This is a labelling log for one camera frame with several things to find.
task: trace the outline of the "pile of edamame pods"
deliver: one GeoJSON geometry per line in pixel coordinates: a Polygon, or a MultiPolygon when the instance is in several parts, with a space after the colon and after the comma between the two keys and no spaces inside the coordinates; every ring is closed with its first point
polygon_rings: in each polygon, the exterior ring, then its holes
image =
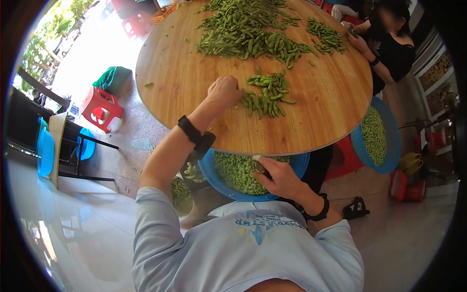
{"type": "Polygon", "coordinates": [[[292,17],[277,7],[286,7],[283,0],[213,0],[201,10],[218,10],[212,17],[203,20],[198,26],[205,32],[199,43],[195,44],[196,52],[207,55],[219,55],[221,58],[236,56],[246,60],[249,56],[258,58],[267,54],[284,63],[287,69],[300,58],[300,54],[316,51],[306,43],[297,43],[283,35],[265,31],[265,27],[286,29],[286,24],[298,26],[297,17],[292,17]],[[281,23],[276,20],[281,15],[281,23]]]}
{"type": "Polygon", "coordinates": [[[279,114],[285,117],[285,111],[279,105],[279,102],[294,104],[295,101],[285,97],[289,93],[289,83],[285,78],[285,70],[281,73],[271,73],[261,75],[261,68],[256,67],[258,75],[253,75],[247,79],[248,85],[262,87],[262,93],[256,96],[254,92],[248,91],[245,96],[240,98],[240,102],[248,108],[248,116],[253,115],[256,110],[261,119],[263,114],[268,113],[270,117],[278,117],[279,114]]]}
{"type": "Polygon", "coordinates": [[[318,36],[322,44],[317,43],[315,40],[315,48],[321,53],[328,52],[330,55],[334,53],[334,49],[338,50],[341,54],[344,53],[346,47],[342,45],[342,37],[339,33],[324,22],[319,22],[316,19],[308,17],[308,28],[306,29],[311,34],[318,36]]]}

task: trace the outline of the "round wooden table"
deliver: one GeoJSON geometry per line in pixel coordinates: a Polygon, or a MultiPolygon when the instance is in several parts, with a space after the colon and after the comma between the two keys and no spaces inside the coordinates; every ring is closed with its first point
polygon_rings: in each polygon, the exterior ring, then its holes
{"type": "MultiPolygon", "coordinates": [[[[154,28],[138,56],[136,85],[141,99],[169,128],[204,100],[217,77],[232,75],[240,88],[261,93],[261,88],[247,85],[247,78],[257,74],[256,66],[262,72],[280,72],[285,67],[266,54],[243,61],[196,53],[194,45],[204,31],[195,28],[214,13],[195,14],[206,3],[207,0],[197,0],[170,14],[154,28]],[[154,85],[144,87],[149,82],[154,85]]],[[[304,0],[288,0],[286,4],[297,11],[282,8],[283,11],[303,19],[298,21],[300,27],[287,25],[284,33],[288,38],[313,47],[312,39],[318,38],[305,29],[307,17],[315,17],[340,33],[346,50],[343,55],[337,51],[333,55],[318,53],[319,59],[312,53],[302,53],[294,68],[286,69],[290,91],[287,98],[297,103],[284,104],[285,117],[265,115],[259,120],[257,113],[248,117],[248,110],[238,105],[214,119],[208,130],[217,136],[212,146],[217,150],[266,155],[309,152],[348,135],[367,111],[372,96],[370,67],[347,40],[345,27],[304,0]]]]}

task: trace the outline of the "black wrist strap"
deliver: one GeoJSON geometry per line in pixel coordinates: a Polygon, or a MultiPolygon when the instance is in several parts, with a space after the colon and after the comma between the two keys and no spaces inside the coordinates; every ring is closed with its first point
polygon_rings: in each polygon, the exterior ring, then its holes
{"type": "Polygon", "coordinates": [[[375,56],[375,59],[372,62],[369,62],[371,67],[376,66],[376,64],[379,63],[379,58],[378,56],[375,56]]]}
{"type": "Polygon", "coordinates": [[[313,220],[313,221],[320,221],[320,220],[323,220],[324,218],[326,218],[326,214],[327,212],[329,211],[329,200],[327,199],[327,194],[325,193],[321,193],[321,194],[318,194],[319,196],[323,197],[324,199],[324,206],[323,206],[323,210],[321,211],[321,213],[319,213],[318,215],[316,216],[311,216],[310,215],[310,219],[313,220]]]}
{"type": "Polygon", "coordinates": [[[191,155],[197,160],[202,159],[216,140],[216,135],[208,131],[206,131],[204,135],[201,135],[200,131],[193,126],[186,115],[178,120],[178,126],[188,136],[188,140],[195,144],[191,155]]]}
{"type": "Polygon", "coordinates": [[[178,126],[185,132],[188,136],[188,140],[193,142],[195,145],[198,145],[203,139],[200,131],[198,131],[195,126],[190,122],[190,120],[184,115],[178,120],[178,126]]]}

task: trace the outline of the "blue plastic basin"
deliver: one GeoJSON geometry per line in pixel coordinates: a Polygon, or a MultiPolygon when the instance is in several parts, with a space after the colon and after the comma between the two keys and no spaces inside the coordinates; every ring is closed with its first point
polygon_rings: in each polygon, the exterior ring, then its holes
{"type": "MultiPolygon", "coordinates": [[[[290,165],[299,178],[302,178],[303,174],[305,173],[309,160],[310,153],[290,156],[290,165]]],[[[270,192],[267,192],[263,195],[249,195],[229,187],[222,179],[222,177],[220,177],[220,174],[215,168],[212,149],[209,149],[203,159],[198,161],[198,165],[206,180],[213,186],[213,188],[218,190],[226,197],[240,202],[265,202],[278,198],[276,195],[273,195],[270,192]]]]}
{"type": "Polygon", "coordinates": [[[381,99],[373,96],[371,99],[371,106],[380,114],[382,125],[386,131],[387,154],[384,157],[383,163],[377,166],[373,160],[371,160],[365,143],[363,142],[363,137],[361,136],[360,125],[350,133],[350,140],[352,141],[355,153],[364,165],[373,168],[379,173],[390,173],[396,168],[397,162],[401,157],[399,126],[397,125],[391,109],[381,99]]]}
{"type": "Polygon", "coordinates": [[[37,174],[39,177],[49,175],[54,165],[55,144],[52,134],[45,127],[40,131],[37,141],[37,174]]]}
{"type": "MultiPolygon", "coordinates": [[[[86,135],[88,137],[94,138],[94,135],[87,128],[82,128],[79,133],[86,135]]],[[[94,149],[96,148],[96,143],[94,141],[89,141],[87,139],[83,139],[83,140],[84,141],[83,141],[83,148],[81,150],[81,160],[90,158],[92,154],[94,153],[94,149]]],[[[81,137],[78,137],[78,139],[76,140],[76,143],[78,143],[78,146],[79,146],[79,144],[81,143],[81,137]]],[[[75,151],[76,157],[78,157],[78,153],[79,153],[78,146],[76,147],[76,151],[75,151]]]]}

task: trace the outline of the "woman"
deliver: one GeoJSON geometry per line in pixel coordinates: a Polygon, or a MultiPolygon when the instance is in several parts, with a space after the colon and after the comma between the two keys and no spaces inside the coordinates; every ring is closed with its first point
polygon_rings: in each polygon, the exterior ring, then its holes
{"type": "MultiPolygon", "coordinates": [[[[204,133],[241,95],[237,79],[218,78],[188,120],[204,133]]],[[[137,291],[362,291],[363,262],[347,221],[332,206],[327,209],[326,199],[287,163],[261,157],[273,180],[259,173],[255,177],[271,193],[315,216],[315,238],[301,213],[283,201],[224,205],[209,213],[217,218],[183,238],[170,183],[194,147],[175,126],[141,174],[132,269],[137,291]]]]}
{"type": "Polygon", "coordinates": [[[381,0],[374,17],[353,26],[363,37],[349,40],[370,62],[373,95],[386,84],[399,82],[409,73],[415,61],[415,48],[410,38],[410,13],[404,0],[381,0]]]}

